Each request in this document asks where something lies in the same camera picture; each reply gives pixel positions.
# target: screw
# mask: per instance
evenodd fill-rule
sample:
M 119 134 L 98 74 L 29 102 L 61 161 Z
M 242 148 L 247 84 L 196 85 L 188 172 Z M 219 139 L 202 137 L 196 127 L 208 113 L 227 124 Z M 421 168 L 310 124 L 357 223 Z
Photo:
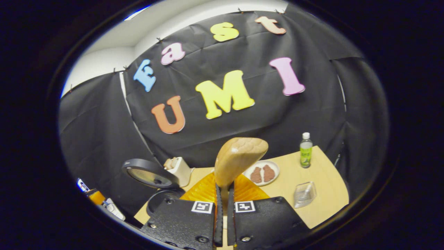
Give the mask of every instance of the screw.
M 249 242 L 251 240 L 251 237 L 245 236 L 241 239 L 242 242 Z
M 209 242 L 208 238 L 207 238 L 207 237 L 204 237 L 204 236 L 199 236 L 199 237 L 197 237 L 196 239 L 197 239 L 198 242 L 201 242 L 201 243 L 207 243 L 207 242 Z

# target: foam letter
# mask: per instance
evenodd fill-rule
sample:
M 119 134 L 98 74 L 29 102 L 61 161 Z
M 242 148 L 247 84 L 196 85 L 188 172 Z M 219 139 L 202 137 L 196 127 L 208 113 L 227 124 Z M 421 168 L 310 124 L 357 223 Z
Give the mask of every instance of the foam letter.
M 240 70 L 228 72 L 223 80 L 223 89 L 212 81 L 201 82 L 196 86 L 196 91 L 202 94 L 208 113 L 207 119 L 213 119 L 222 115 L 222 111 L 229 113 L 231 110 L 231 98 L 233 98 L 233 109 L 241 110 L 254 105 L 254 100 L 250 98 L 242 81 L 244 73 Z
M 165 115 L 165 104 L 159 104 L 155 106 L 151 113 L 154 114 L 159 125 L 160 130 L 167 134 L 177 133 L 185 127 L 185 117 L 183 115 L 182 108 L 179 104 L 180 96 L 171 97 L 166 104 L 170 105 L 173 109 L 174 115 L 176 116 L 176 123 L 170 124 L 168 122 L 167 116 Z
M 150 60 L 143 60 L 142 64 L 139 66 L 139 69 L 134 74 L 133 80 L 138 80 L 143 86 L 145 86 L 145 91 L 149 92 L 156 82 L 156 77 L 149 77 L 148 75 L 152 75 L 153 69 L 148 66 L 150 64 Z
M 297 80 L 290 63 L 291 59 L 288 57 L 280 57 L 270 61 L 270 65 L 277 69 L 282 78 L 282 82 L 284 83 L 284 90 L 282 92 L 286 96 L 301 93 L 305 90 L 305 86 Z
M 173 43 L 162 50 L 162 55 L 164 56 L 160 60 L 160 63 L 168 65 L 173 61 L 182 59 L 185 56 L 185 52 L 182 50 L 181 43 Z
M 219 42 L 231 40 L 239 36 L 239 31 L 233 28 L 233 24 L 227 22 L 213 25 L 210 31 Z
M 284 28 L 278 28 L 275 24 L 278 23 L 275 19 L 268 19 L 266 16 L 261 16 L 254 20 L 256 23 L 261 23 L 268 31 L 274 34 L 284 34 L 287 32 Z

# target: table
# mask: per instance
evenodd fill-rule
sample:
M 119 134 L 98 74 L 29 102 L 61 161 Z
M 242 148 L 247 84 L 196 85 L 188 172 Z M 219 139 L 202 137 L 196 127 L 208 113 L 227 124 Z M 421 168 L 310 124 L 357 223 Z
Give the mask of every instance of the table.
M 270 197 L 283 196 L 293 206 L 293 194 L 296 186 L 313 181 L 317 193 L 316 198 L 309 205 L 294 209 L 307 227 L 312 229 L 347 205 L 349 203 L 349 193 L 340 174 L 318 146 L 314 146 L 312 149 L 311 166 L 309 168 L 301 167 L 299 163 L 300 155 L 298 151 L 268 159 L 268 161 L 272 161 L 279 166 L 280 173 L 272 183 L 260 188 Z M 189 190 L 213 169 L 214 167 L 194 169 L 191 173 L 190 183 L 183 189 L 185 191 Z M 134 216 L 142 224 L 145 224 L 150 218 L 146 210 L 147 203 Z

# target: white plate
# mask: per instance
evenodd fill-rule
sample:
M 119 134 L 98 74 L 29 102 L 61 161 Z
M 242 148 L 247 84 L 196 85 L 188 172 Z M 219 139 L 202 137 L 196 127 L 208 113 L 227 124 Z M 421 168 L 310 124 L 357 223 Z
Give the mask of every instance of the white plate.
M 271 179 L 271 180 L 268 181 L 268 182 L 264 182 L 264 169 L 263 169 L 263 167 L 264 167 L 265 165 L 270 166 L 270 168 L 271 168 L 272 170 L 274 170 L 274 178 Z M 247 168 L 247 170 L 245 170 L 245 172 L 243 173 L 243 175 L 245 175 L 245 176 L 251 181 L 250 176 L 251 176 L 251 174 L 253 173 L 253 171 L 254 171 L 254 169 L 255 169 L 256 167 L 261 168 L 261 177 L 262 177 L 262 182 L 260 182 L 260 183 L 255 183 L 255 182 L 253 182 L 254 184 L 256 184 L 256 185 L 258 185 L 258 186 L 263 186 L 263 185 L 270 184 L 271 182 L 273 182 L 274 180 L 276 180 L 276 178 L 277 178 L 278 175 L 279 175 L 279 167 L 278 167 L 278 165 L 277 165 L 276 163 L 274 163 L 274 162 L 272 162 L 272 161 L 258 161 L 258 162 L 256 162 L 256 163 L 254 163 L 251 167 Z

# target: plastic bottle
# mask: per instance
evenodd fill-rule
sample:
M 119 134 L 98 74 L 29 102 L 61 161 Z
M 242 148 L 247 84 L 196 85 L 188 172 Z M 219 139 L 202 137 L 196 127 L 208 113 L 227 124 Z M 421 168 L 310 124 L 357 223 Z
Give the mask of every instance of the plastic bottle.
M 310 140 L 310 133 L 302 134 L 302 141 L 300 144 L 301 149 L 301 166 L 303 168 L 310 167 L 311 160 L 311 148 L 313 147 L 313 142 Z

